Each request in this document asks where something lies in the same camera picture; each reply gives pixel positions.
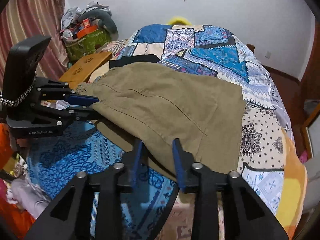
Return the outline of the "white cloth pile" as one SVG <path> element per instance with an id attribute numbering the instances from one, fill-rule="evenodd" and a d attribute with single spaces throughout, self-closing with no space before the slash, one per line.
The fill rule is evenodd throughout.
<path id="1" fill-rule="evenodd" d="M 11 190 L 14 199 L 16 199 L 34 219 L 38 219 L 51 202 L 50 197 L 28 178 L 17 178 L 13 180 Z"/>

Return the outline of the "grey neck pillow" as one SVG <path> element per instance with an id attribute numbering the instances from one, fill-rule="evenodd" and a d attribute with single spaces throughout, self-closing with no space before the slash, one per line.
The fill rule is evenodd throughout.
<path id="1" fill-rule="evenodd" d="M 99 28 L 106 29 L 111 34 L 116 34 L 118 32 L 117 26 L 112 20 L 109 12 L 101 9 L 93 9 L 80 15 L 77 21 L 82 22 L 85 19 L 98 20 Z"/>

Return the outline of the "striped pink curtain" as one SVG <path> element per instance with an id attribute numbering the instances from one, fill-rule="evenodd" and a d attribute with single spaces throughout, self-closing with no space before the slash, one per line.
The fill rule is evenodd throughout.
<path id="1" fill-rule="evenodd" d="M 1 82 L 10 48 L 35 35 L 52 38 L 37 76 L 57 80 L 64 74 L 68 56 L 59 35 L 64 7 L 65 0 L 8 0 L 1 11 Z"/>

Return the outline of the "khaki olive pants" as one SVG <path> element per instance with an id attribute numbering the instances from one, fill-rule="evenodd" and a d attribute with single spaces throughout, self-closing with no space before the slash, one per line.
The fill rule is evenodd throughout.
<path id="1" fill-rule="evenodd" d="M 125 151 L 140 139 L 149 150 L 146 164 L 162 175 L 175 178 L 174 139 L 211 170 L 237 168 L 245 108 L 239 85 L 135 62 L 76 90 L 99 99 L 92 105 L 102 115 L 95 125 L 107 139 Z"/>

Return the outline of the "wooden carved board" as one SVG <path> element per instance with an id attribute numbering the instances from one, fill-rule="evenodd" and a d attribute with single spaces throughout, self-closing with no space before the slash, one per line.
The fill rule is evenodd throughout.
<path id="1" fill-rule="evenodd" d="M 78 84 L 87 82 L 91 74 L 111 58 L 110 51 L 83 56 L 59 78 L 59 81 L 68 83 L 71 89 L 76 89 Z"/>

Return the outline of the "yellow pillow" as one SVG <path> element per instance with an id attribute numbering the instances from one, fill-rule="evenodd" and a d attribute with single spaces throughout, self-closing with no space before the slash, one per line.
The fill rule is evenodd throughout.
<path id="1" fill-rule="evenodd" d="M 172 17 L 168 22 L 168 25 L 192 25 L 192 23 L 187 20 L 186 18 L 183 18 L 181 16 L 175 16 Z"/>

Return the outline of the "wooden door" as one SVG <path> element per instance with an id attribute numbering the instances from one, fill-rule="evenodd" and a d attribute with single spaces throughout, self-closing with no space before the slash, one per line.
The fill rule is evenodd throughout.
<path id="1" fill-rule="evenodd" d="M 319 100 L 320 93 L 320 38 L 319 22 L 315 24 L 315 36 L 308 65 L 300 82 L 303 101 Z"/>

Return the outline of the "orange box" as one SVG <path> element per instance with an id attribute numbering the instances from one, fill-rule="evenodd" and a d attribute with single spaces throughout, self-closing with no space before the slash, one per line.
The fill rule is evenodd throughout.
<path id="1" fill-rule="evenodd" d="M 94 31 L 96 31 L 97 29 L 98 29 L 98 27 L 96 25 L 92 25 L 92 26 L 89 26 L 87 28 L 84 28 L 84 29 L 78 31 L 76 33 L 76 36 L 77 36 L 77 38 L 82 38 L 82 37 L 94 32 Z"/>

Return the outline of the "blue patchwork bed quilt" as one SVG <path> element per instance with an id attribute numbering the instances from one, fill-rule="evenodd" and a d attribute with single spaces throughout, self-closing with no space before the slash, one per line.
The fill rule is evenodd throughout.
<path id="1" fill-rule="evenodd" d="M 119 161 L 139 138 L 151 152 L 137 189 L 123 195 L 125 239 L 147 239 L 174 207 L 157 239 L 189 239 L 193 195 L 174 195 L 172 142 L 214 171 L 237 170 L 272 213 L 280 204 L 290 120 L 269 72 L 228 30 L 213 25 L 152 24 L 136 31 L 121 60 L 77 91 L 99 98 L 103 119 L 75 122 L 61 137 L 35 141 L 27 159 L 31 182 L 54 198 L 79 171 L 97 173 Z"/>

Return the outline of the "orange yellow blanket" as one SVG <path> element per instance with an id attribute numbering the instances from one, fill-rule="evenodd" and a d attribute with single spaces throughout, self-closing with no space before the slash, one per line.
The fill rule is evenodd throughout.
<path id="1" fill-rule="evenodd" d="M 294 142 L 283 132 L 284 182 L 276 218 L 289 239 L 293 239 L 301 219 L 308 174 L 300 162 Z"/>

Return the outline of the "green patterned bag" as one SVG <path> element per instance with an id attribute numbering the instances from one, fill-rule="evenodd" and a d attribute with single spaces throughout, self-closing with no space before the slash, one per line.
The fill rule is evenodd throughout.
<path id="1" fill-rule="evenodd" d="M 83 56 L 93 54 L 97 49 L 111 42 L 111 37 L 104 29 L 97 29 L 74 42 L 65 44 L 70 62 L 76 62 Z"/>

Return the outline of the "black folded garment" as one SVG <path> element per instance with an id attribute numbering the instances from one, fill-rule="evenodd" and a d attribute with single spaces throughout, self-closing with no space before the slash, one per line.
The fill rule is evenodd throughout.
<path id="1" fill-rule="evenodd" d="M 109 62 L 109 68 L 112 69 L 114 67 L 123 67 L 128 64 L 132 64 L 135 62 L 151 62 L 158 63 L 160 59 L 154 54 L 148 55 L 135 55 L 135 56 L 122 56 L 118 60 L 112 60 Z"/>

